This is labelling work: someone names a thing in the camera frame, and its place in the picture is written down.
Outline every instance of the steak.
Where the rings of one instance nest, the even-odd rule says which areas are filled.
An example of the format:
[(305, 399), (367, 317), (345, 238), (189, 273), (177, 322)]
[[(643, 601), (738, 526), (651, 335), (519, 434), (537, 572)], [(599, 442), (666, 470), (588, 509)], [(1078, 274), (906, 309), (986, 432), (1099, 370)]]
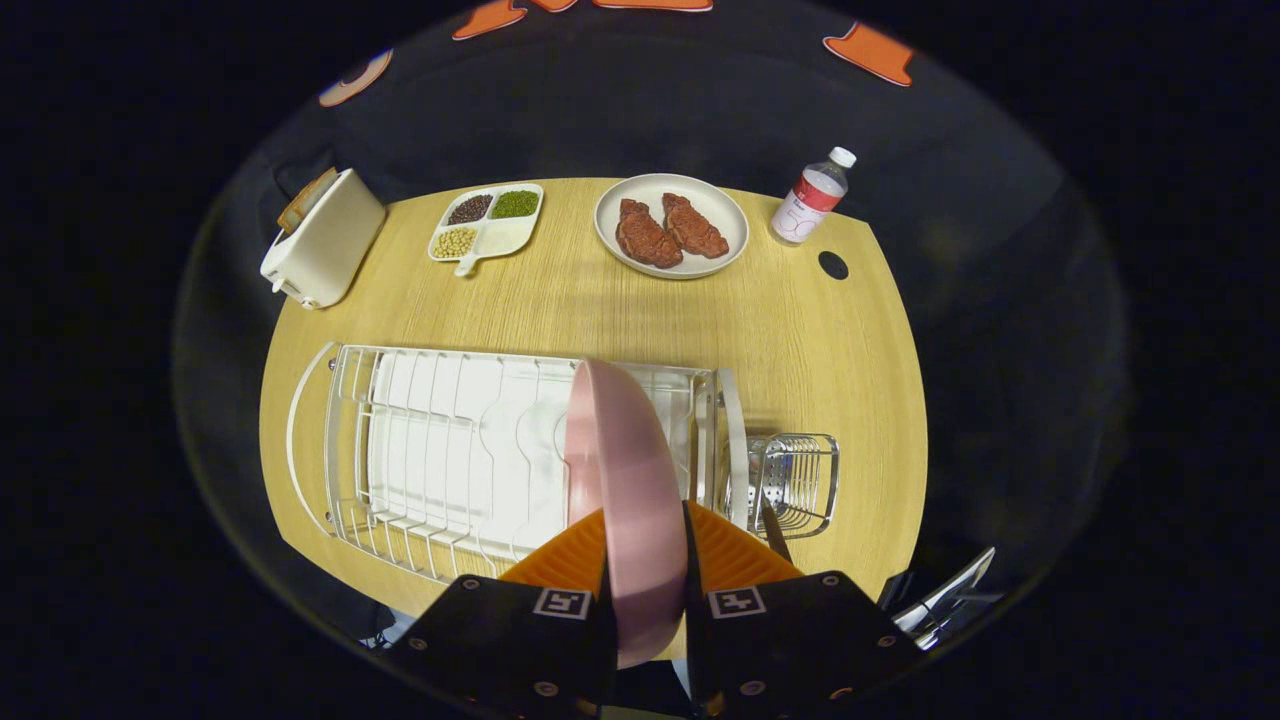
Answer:
[(667, 211), (667, 232), (687, 252), (704, 258), (719, 258), (728, 252), (728, 241), (701, 213), (694, 210), (687, 197), (663, 192), (662, 209)]
[(673, 268), (685, 259), (676, 241), (649, 215), (649, 206), (630, 197), (622, 199), (616, 237), (627, 258), (646, 265)]

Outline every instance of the table hole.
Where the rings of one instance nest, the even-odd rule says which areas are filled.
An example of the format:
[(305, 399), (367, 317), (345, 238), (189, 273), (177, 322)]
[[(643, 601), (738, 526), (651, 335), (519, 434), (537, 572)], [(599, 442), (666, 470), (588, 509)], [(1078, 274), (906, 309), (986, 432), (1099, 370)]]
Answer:
[(828, 275), (836, 278), (837, 281), (842, 281), (849, 277), (849, 265), (845, 264), (844, 258), (836, 255), (835, 252), (829, 252), (827, 250), (819, 252), (818, 264), (822, 265), (822, 269)]

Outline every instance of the water bottle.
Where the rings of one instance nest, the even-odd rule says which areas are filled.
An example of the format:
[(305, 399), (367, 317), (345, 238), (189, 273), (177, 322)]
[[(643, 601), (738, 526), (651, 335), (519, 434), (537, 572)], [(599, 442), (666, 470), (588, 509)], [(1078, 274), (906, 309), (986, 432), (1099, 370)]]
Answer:
[(828, 158), (826, 163), (814, 163), (804, 169), (796, 186), (769, 220), (769, 229), (778, 241), (786, 245), (804, 242), (849, 192), (845, 170), (854, 167), (858, 156), (844, 147), (832, 147)]

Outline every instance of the pink bowl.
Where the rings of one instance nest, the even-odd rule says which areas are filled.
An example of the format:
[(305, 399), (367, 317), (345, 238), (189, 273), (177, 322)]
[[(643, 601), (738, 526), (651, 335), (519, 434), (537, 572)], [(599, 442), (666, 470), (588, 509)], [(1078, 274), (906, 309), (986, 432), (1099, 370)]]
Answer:
[(653, 659), (676, 635), (689, 546), (662, 423), (626, 370), (582, 360), (564, 427), (568, 520), (604, 507), (618, 667)]

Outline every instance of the red label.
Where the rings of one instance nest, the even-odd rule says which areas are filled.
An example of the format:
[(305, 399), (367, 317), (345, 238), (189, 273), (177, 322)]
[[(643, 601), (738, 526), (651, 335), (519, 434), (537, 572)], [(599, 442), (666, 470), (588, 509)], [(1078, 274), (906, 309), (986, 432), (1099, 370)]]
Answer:
[(804, 202), (805, 205), (818, 210), (819, 213), (831, 213), (831, 209), (840, 202), (840, 199), (835, 195), (827, 195), (826, 192), (818, 190), (817, 187), (809, 184), (809, 181), (800, 176), (796, 186), (791, 190), (796, 193), (796, 200)]

